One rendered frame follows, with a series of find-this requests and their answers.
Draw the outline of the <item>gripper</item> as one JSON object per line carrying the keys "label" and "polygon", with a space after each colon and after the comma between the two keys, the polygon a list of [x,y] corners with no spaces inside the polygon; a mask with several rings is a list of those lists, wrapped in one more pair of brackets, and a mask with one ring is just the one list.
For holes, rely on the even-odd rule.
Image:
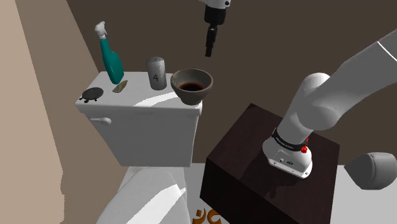
{"label": "gripper", "polygon": [[205,42],[205,56],[211,57],[212,49],[216,41],[218,26],[225,22],[226,9],[212,8],[208,5],[205,6],[204,21],[210,24],[207,29],[207,36]]}

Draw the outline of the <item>dark brown bowl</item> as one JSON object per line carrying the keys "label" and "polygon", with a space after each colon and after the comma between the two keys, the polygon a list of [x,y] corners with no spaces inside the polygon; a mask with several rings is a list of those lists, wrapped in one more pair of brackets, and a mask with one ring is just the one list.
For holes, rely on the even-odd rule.
{"label": "dark brown bowl", "polygon": [[196,68],[181,69],[171,76],[171,87],[184,104],[198,105],[213,86],[213,77]]}

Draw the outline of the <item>grey cylinder candle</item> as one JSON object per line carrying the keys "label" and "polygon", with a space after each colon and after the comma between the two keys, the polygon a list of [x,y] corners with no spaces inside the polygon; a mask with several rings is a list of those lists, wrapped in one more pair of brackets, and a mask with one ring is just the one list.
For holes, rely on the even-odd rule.
{"label": "grey cylinder candle", "polygon": [[150,87],[153,90],[163,90],[167,87],[165,61],[161,57],[150,57],[146,60],[146,68]]}

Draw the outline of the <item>teal spray bottle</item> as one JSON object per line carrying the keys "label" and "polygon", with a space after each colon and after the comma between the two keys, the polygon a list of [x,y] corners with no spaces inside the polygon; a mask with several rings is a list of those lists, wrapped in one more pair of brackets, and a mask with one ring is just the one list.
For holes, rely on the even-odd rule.
{"label": "teal spray bottle", "polygon": [[107,39],[105,21],[99,22],[94,31],[100,39],[102,61],[112,84],[118,85],[124,77],[124,70],[119,55],[112,51]]}

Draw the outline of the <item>olive flat stone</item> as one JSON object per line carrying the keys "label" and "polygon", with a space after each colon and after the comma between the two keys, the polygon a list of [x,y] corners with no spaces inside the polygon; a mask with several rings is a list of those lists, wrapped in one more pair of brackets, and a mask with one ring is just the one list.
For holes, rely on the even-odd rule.
{"label": "olive flat stone", "polygon": [[114,93],[120,93],[127,85],[128,81],[124,80],[121,81],[119,84],[117,84],[117,86],[112,90],[112,92]]}

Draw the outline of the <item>white toilet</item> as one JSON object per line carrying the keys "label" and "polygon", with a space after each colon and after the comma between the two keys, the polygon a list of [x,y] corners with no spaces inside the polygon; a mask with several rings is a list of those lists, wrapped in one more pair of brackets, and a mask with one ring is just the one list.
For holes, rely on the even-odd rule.
{"label": "white toilet", "polygon": [[146,72],[126,72],[114,93],[107,72],[90,87],[97,100],[76,101],[127,172],[95,224],[191,224],[184,169],[192,164],[202,105],[181,102],[171,86],[150,87]]}

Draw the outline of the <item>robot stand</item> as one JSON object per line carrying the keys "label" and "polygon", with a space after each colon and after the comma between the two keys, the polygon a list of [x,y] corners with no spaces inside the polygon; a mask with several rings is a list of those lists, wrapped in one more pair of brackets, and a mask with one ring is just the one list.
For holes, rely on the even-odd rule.
{"label": "robot stand", "polygon": [[280,121],[250,104],[207,157],[200,198],[230,224],[331,224],[340,146],[312,133],[311,174],[290,175],[261,148]]}

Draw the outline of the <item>black turtle figure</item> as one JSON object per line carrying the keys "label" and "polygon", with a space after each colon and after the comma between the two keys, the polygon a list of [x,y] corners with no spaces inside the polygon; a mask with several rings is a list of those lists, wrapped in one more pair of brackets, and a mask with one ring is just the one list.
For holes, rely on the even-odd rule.
{"label": "black turtle figure", "polygon": [[103,95],[104,91],[100,87],[92,87],[86,89],[79,100],[84,100],[84,103],[88,103],[89,101],[97,101]]}

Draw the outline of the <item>grey rounded object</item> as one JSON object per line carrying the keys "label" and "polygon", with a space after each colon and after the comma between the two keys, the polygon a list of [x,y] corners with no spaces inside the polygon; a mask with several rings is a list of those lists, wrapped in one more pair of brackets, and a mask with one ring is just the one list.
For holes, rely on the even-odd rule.
{"label": "grey rounded object", "polygon": [[362,190],[381,190],[397,179],[397,159],[391,153],[365,153],[344,165]]}

